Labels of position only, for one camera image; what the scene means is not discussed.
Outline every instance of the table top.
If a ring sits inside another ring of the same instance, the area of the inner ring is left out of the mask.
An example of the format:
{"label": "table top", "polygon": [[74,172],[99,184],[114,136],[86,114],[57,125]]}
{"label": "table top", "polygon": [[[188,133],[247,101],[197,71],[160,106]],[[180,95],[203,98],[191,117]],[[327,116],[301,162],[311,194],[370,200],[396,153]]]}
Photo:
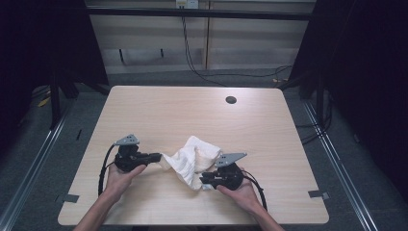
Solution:
{"label": "table top", "polygon": [[[226,97],[237,102],[230,104]],[[99,172],[109,147],[128,134],[140,151],[173,155],[190,136],[221,148],[246,152],[238,166],[255,176],[279,223],[326,223],[318,186],[281,90],[205,87],[113,87],[59,215],[75,225],[97,198]],[[111,162],[117,149],[114,148]],[[173,169],[157,164],[133,180],[108,213],[106,224],[222,225],[255,220],[217,190],[191,190]]]}

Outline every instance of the electrical outlet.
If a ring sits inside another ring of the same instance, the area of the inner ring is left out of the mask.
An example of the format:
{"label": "electrical outlet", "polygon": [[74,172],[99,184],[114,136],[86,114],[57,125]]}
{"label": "electrical outlet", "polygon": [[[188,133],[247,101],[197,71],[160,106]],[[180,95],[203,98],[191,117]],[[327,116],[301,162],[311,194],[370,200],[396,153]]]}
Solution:
{"label": "electrical outlet", "polygon": [[188,9],[198,9],[198,0],[188,0],[187,8]]}
{"label": "electrical outlet", "polygon": [[176,0],[176,9],[186,9],[187,0]]}

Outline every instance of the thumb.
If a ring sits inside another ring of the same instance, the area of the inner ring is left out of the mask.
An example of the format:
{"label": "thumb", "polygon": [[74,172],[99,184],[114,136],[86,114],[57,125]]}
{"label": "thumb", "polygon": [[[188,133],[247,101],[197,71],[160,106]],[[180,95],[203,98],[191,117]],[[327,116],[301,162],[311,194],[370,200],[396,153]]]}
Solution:
{"label": "thumb", "polygon": [[225,186],[217,185],[217,190],[222,192],[223,194],[231,196],[231,191]]}
{"label": "thumb", "polygon": [[141,174],[146,168],[147,168],[147,166],[141,165],[141,166],[135,167],[135,169],[131,170],[129,173],[133,178],[133,177]]}

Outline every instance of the white towel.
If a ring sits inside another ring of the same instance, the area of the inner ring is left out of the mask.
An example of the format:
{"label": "white towel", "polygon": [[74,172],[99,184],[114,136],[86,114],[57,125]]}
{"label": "white towel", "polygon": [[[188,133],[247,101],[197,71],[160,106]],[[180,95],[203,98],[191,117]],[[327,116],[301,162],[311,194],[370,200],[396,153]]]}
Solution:
{"label": "white towel", "polygon": [[172,167],[182,182],[198,191],[202,186],[199,179],[200,173],[210,168],[220,154],[221,149],[219,147],[191,136],[184,147],[173,156],[163,154],[159,165],[164,170]]}

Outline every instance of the human hand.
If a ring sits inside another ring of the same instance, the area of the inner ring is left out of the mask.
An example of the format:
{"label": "human hand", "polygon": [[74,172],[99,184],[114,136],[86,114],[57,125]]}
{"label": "human hand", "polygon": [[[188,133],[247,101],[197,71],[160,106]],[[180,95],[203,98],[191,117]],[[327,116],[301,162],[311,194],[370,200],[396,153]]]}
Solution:
{"label": "human hand", "polygon": [[259,206],[262,207],[254,191],[252,182],[246,178],[243,178],[240,187],[234,191],[231,191],[221,185],[217,186],[217,190],[230,196],[242,209],[246,210],[248,213],[253,213],[257,208],[259,208]]}
{"label": "human hand", "polygon": [[135,167],[130,172],[123,172],[115,164],[109,166],[108,182],[103,194],[107,194],[117,202],[127,188],[132,184],[132,179],[146,169],[145,165]]}

